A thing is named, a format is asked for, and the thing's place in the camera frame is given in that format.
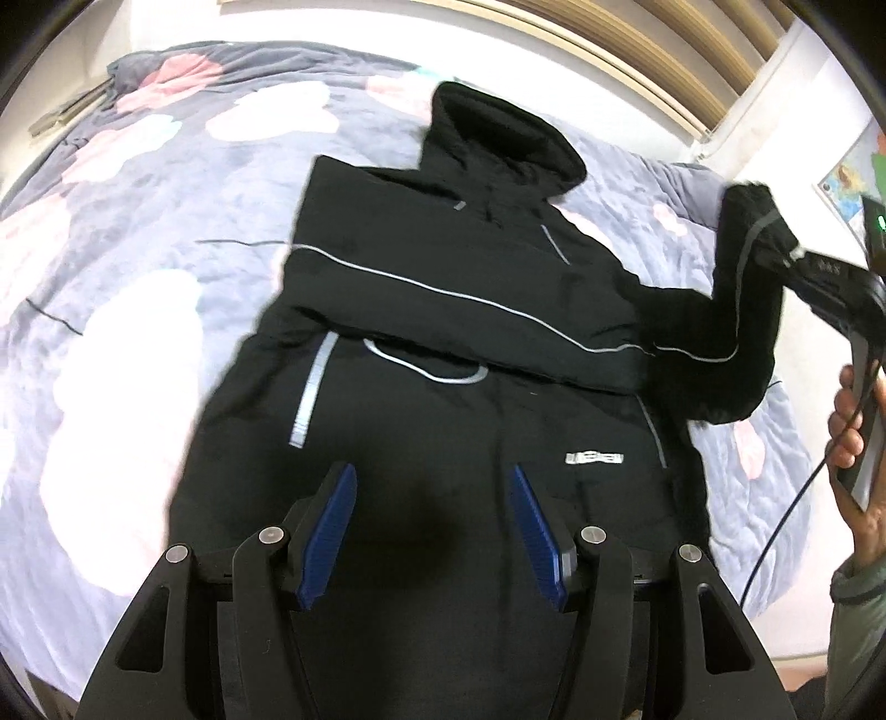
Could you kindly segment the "person's right hand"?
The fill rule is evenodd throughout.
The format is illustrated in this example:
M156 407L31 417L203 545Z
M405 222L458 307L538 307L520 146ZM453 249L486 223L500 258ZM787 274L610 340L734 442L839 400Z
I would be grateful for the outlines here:
M827 453L827 468L838 512L852 531L854 552L853 570L862 572L884 557L884 459L878 462L877 479L869 492L869 504L865 510L858 506L852 495L837 479L838 470L848 470L856 465L859 457L868 459L871 453L867 441L861 435L862 415L853 417L856 411L852 388L854 371L846 364L839 373L839 390L833 398L833 411L827 419L831 435L831 451Z

